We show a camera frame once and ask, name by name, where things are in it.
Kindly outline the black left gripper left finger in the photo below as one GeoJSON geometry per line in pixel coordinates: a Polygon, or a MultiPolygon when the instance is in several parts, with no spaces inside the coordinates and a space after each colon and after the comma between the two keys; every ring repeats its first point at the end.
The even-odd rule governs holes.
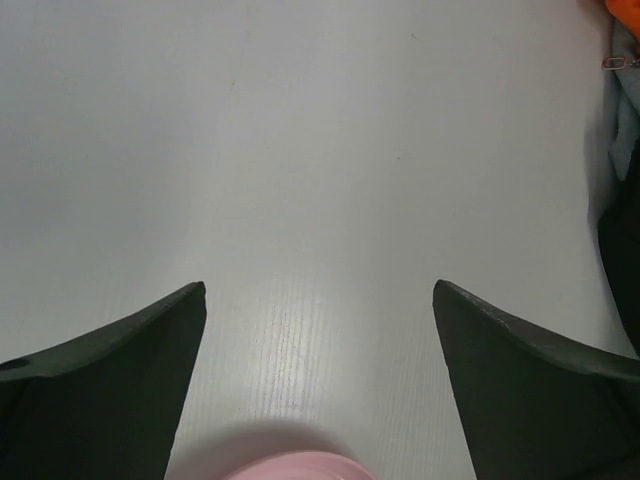
{"type": "Polygon", "coordinates": [[[1,365],[4,479],[161,479],[206,323],[190,283],[1,365]]]}

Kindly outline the black cloth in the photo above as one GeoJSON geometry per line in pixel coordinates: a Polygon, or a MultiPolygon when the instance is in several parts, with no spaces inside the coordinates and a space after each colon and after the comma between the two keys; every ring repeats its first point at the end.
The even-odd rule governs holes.
{"type": "Polygon", "coordinates": [[[602,263],[620,318],[639,326],[639,142],[615,202],[598,223],[602,263]]]}

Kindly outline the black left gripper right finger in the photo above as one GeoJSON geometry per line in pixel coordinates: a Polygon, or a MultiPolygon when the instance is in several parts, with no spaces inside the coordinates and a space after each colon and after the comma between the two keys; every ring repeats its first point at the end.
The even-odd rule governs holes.
{"type": "Polygon", "coordinates": [[[446,280],[433,310],[479,479],[636,479],[639,363],[446,280]]]}

